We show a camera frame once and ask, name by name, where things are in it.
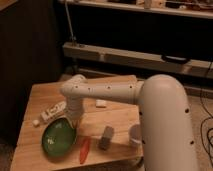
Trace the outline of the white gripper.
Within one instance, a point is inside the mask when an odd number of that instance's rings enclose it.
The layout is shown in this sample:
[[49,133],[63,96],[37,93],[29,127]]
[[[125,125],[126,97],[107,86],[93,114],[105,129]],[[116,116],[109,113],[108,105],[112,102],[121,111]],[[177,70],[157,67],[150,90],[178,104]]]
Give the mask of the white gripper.
[[73,128],[77,128],[84,114],[83,100],[66,99],[65,115]]

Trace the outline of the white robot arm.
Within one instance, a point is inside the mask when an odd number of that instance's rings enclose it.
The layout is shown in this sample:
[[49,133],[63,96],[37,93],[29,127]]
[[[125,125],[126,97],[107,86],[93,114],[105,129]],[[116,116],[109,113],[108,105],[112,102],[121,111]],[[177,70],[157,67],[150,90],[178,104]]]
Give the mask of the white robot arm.
[[89,83],[75,75],[62,84],[60,92],[72,121],[83,115],[85,98],[138,106],[145,170],[199,171],[188,98],[177,79],[160,74],[144,81]]

